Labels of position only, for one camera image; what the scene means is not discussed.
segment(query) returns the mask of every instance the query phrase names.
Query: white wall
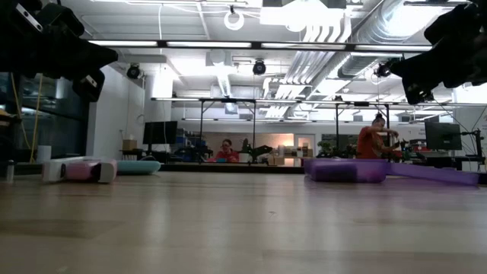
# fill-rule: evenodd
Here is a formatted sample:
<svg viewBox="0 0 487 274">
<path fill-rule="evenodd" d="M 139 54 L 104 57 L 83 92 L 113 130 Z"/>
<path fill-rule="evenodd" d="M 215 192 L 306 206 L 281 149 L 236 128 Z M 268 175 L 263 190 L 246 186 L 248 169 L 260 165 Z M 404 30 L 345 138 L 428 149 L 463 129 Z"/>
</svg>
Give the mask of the white wall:
<svg viewBox="0 0 487 274">
<path fill-rule="evenodd" d="M 165 84 L 160 81 L 155 81 L 154 76 L 148 76 L 145 79 L 145 108 L 144 121 L 145 122 L 164 122 L 171 121 L 171 102 L 170 101 L 155 101 L 151 100 L 153 96 L 159 96 L 157 89 L 167 89 Z M 168 97 L 172 95 L 172 78 L 169 78 L 171 92 Z M 147 145 L 142 145 L 142 148 L 147 149 Z M 158 145 L 154 149 L 158 151 L 169 151 L 169 145 Z"/>
<path fill-rule="evenodd" d="M 145 91 L 110 66 L 101 70 L 105 83 L 99 101 L 90 104 L 87 155 L 120 159 L 122 139 L 142 144 Z"/>
</svg>

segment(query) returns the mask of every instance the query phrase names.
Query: pink foam block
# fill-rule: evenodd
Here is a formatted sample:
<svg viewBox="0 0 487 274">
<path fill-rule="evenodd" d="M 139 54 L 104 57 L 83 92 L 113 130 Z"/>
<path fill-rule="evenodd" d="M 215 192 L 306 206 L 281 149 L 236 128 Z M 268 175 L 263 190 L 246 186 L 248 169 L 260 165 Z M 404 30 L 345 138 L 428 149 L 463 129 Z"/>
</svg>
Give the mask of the pink foam block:
<svg viewBox="0 0 487 274">
<path fill-rule="evenodd" d="M 66 166 L 66 179 L 90 180 L 93 178 L 93 168 L 95 168 L 99 163 L 99 161 L 79 161 L 69 163 Z"/>
</svg>

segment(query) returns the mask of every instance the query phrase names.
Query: computer monitor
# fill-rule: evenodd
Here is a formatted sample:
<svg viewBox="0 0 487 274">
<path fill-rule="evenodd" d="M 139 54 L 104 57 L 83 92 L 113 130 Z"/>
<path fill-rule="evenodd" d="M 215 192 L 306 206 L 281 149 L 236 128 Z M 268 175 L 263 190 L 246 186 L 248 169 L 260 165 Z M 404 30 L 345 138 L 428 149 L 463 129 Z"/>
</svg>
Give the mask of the computer monitor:
<svg viewBox="0 0 487 274">
<path fill-rule="evenodd" d="M 426 146 L 429 149 L 462 150 L 460 125 L 425 123 Z"/>
<path fill-rule="evenodd" d="M 177 122 L 150 122 L 144 127 L 144 144 L 152 145 L 176 144 Z"/>
</svg>

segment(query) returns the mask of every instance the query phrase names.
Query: black object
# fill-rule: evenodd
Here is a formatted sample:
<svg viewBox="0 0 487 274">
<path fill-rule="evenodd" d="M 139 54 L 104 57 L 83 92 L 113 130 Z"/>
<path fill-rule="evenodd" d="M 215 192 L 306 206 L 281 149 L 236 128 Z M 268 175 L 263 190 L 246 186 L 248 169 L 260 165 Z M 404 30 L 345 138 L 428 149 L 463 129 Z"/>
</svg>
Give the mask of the black object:
<svg viewBox="0 0 487 274">
<path fill-rule="evenodd" d="M 426 122 L 425 130 L 429 149 L 462 150 L 460 125 Z"/>
<path fill-rule="evenodd" d="M 0 88 L 0 104 L 6 104 L 7 103 L 7 93 L 3 92 L 2 89 Z"/>
<path fill-rule="evenodd" d="M 118 59 L 114 50 L 80 39 L 83 24 L 61 5 L 43 8 L 39 0 L 2 0 L 0 28 L 0 72 L 64 77 L 88 101 L 100 96 L 100 68 Z"/>
<path fill-rule="evenodd" d="M 388 63 L 380 63 L 374 74 L 377 77 L 387 77 L 390 75 L 390 65 Z"/>
<path fill-rule="evenodd" d="M 473 135 L 475 137 L 476 141 L 476 147 L 477 147 L 477 155 L 472 155 L 473 157 L 482 157 L 482 140 L 484 139 L 482 136 L 480 136 L 480 129 L 474 130 L 472 132 L 462 132 L 462 135 Z"/>
<path fill-rule="evenodd" d="M 140 79 L 144 73 L 139 68 L 139 64 L 130 64 L 129 69 L 127 70 L 127 77 L 137 80 Z"/>
<path fill-rule="evenodd" d="M 266 65 L 264 64 L 264 60 L 256 60 L 255 65 L 253 65 L 252 72 L 255 75 L 263 75 L 266 73 Z"/>
<path fill-rule="evenodd" d="M 390 65 L 403 78 L 408 103 L 434 100 L 432 90 L 441 82 L 455 88 L 487 81 L 487 36 L 480 33 L 487 28 L 486 15 L 483 1 L 458 5 L 426 28 L 431 50 Z"/>
<path fill-rule="evenodd" d="M 152 122 L 144 127 L 143 143 L 148 145 L 148 153 L 152 145 L 176 144 L 177 122 Z"/>
</svg>

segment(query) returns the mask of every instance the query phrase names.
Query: security camera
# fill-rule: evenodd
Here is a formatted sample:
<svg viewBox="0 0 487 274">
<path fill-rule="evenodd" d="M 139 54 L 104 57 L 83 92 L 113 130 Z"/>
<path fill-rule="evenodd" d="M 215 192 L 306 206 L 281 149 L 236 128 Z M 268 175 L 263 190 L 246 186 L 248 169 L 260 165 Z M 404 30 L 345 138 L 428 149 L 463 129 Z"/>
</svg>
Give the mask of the security camera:
<svg viewBox="0 0 487 274">
<path fill-rule="evenodd" d="M 144 72 L 140 70 L 139 64 L 130 64 L 129 69 L 127 70 L 127 77 L 137 80 L 144 76 Z"/>
<path fill-rule="evenodd" d="M 256 60 L 256 64 L 253 65 L 252 71 L 255 75 L 263 75 L 264 73 L 266 73 L 266 65 L 264 64 L 264 60 Z"/>
</svg>

